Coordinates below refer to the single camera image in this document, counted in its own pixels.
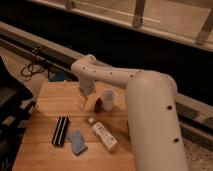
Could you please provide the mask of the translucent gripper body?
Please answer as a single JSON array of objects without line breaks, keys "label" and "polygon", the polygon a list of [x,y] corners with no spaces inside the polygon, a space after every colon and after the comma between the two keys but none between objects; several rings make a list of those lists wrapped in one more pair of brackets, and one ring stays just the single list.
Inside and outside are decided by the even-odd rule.
[{"label": "translucent gripper body", "polygon": [[89,79],[79,81],[79,106],[83,110],[88,101],[88,96],[95,91],[95,82]]}]

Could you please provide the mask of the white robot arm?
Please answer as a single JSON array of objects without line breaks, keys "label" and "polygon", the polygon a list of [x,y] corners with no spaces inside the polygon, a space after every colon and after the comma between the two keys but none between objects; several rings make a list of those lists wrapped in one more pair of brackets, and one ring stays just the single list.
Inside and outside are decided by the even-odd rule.
[{"label": "white robot arm", "polygon": [[101,81],[125,91],[136,171],[189,171],[177,116],[175,80],[164,73],[100,66],[93,55],[71,65],[84,96]]}]

